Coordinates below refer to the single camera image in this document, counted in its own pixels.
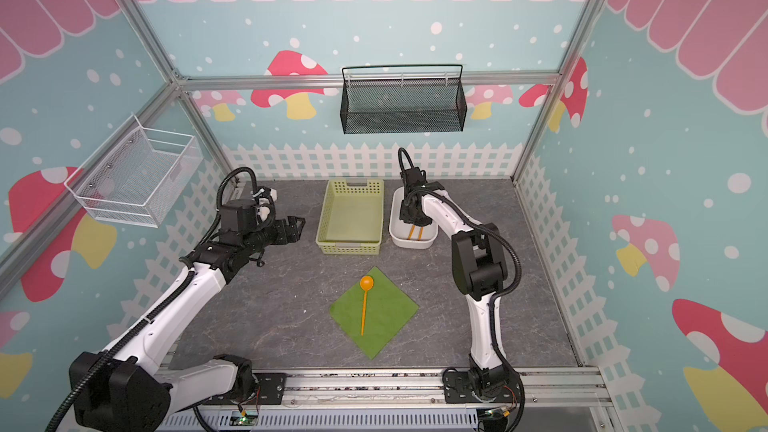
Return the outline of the orange plastic spoon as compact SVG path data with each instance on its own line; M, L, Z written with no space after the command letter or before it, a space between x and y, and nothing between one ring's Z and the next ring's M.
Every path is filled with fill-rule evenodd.
M369 292L374 287L374 279L370 275L365 275L361 278L359 286L363 292L362 306L361 306L361 326L360 335L365 335L366 318L367 318L367 305Z

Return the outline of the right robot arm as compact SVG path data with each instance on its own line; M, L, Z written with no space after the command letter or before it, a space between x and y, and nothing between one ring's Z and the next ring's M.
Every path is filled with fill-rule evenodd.
M442 184L429 181L405 148L398 149L397 161L403 183L398 219L415 229L435 224L451 239L453 280L469 309L473 393L490 401L508 392L522 405L524 385L503 350L499 311L500 299L521 282L519 257L494 224L470 218Z

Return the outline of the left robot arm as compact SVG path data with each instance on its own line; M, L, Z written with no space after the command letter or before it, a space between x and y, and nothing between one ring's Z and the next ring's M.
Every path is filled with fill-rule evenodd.
M227 174L218 187L215 216L203 238L180 257L182 271L153 307L97 353L83 352L70 365L71 390L46 428L56 431L67 414L98 431L155 431L166 417L197 412L211 398L237 406L262 397L251 360L219 354L183 370L162 371L161 362L192 320L247 264L263 266L270 246L300 240L306 221L279 218L276 193L254 184L246 198L223 200L225 187L249 168Z

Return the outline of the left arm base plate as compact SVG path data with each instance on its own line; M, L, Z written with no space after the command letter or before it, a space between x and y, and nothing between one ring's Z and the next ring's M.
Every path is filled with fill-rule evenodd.
M204 401L203 405L281 405L284 393L286 392L287 374L279 372L255 372L253 376L254 385L249 389L249 395L245 397L235 396L233 393L217 395Z

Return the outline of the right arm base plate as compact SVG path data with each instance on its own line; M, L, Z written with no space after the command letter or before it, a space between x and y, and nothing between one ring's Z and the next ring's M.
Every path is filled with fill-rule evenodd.
M520 374L504 367L483 371L447 368L442 372L441 384L448 404L522 404L525 401Z

